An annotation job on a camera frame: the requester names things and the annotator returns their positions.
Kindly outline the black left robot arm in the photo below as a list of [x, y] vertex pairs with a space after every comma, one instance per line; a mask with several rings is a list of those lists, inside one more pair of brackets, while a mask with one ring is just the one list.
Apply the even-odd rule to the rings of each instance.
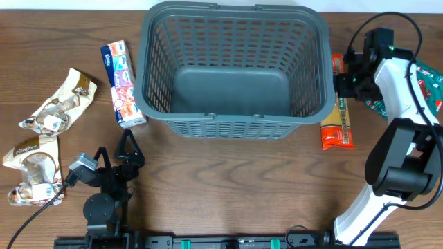
[[87, 199], [83, 214], [87, 220], [86, 241], [88, 248], [143, 248], [139, 232], [129, 229], [128, 203], [132, 197], [128, 182], [138, 177], [145, 158], [131, 130], [125, 129], [117, 145], [114, 158], [121, 161], [111, 165], [105, 147], [99, 147], [93, 159], [102, 158], [104, 166], [93, 171], [86, 184], [100, 191]]

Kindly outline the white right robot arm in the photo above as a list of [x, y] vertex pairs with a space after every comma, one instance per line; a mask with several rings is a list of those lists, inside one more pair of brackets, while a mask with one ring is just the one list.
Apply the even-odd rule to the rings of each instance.
[[417, 81], [413, 52], [393, 40], [391, 29], [367, 32], [363, 52], [349, 50], [347, 72], [334, 78], [338, 97], [381, 100], [388, 117], [366, 160], [363, 190], [334, 221], [334, 243], [364, 246], [390, 213], [441, 184], [442, 127]]

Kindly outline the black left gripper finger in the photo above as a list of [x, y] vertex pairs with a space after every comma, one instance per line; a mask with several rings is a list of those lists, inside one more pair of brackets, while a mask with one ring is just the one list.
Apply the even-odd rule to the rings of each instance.
[[130, 129], [124, 129], [117, 144], [114, 158], [121, 160], [124, 165], [144, 165], [145, 157], [141, 152]]
[[112, 170], [111, 162], [109, 159], [109, 155], [107, 153], [107, 150], [105, 147], [99, 147], [95, 156], [93, 157], [94, 160], [98, 161], [98, 159], [102, 157], [104, 166], [106, 170]]

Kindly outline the San Remo spaghetti packet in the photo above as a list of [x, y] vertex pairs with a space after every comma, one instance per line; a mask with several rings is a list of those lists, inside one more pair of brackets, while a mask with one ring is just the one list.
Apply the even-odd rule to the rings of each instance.
[[338, 97], [332, 112], [320, 122], [322, 150], [330, 147], [354, 149], [347, 100]]

